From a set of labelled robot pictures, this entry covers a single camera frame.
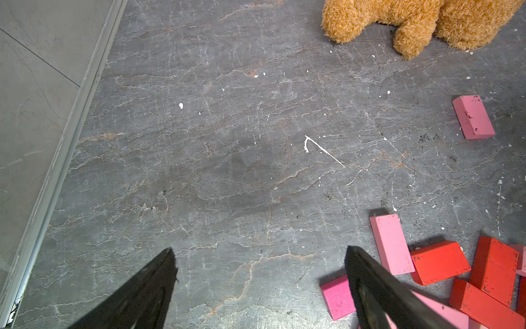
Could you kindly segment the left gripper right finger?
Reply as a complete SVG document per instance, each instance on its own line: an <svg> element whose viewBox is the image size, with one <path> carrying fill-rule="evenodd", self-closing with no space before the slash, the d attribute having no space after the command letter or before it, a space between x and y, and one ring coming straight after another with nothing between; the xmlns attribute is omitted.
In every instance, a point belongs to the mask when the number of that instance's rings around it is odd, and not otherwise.
<svg viewBox="0 0 526 329"><path fill-rule="evenodd" d="M359 246L345 256L351 296L361 328L453 328Z"/></svg>

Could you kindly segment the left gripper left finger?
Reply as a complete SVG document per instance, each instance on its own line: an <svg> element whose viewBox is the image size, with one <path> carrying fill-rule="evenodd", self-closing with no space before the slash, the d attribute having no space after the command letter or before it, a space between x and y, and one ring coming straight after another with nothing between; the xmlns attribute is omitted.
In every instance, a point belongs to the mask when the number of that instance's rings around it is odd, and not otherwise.
<svg viewBox="0 0 526 329"><path fill-rule="evenodd" d="M71 328L163 328L178 269L172 248L152 261Z"/></svg>

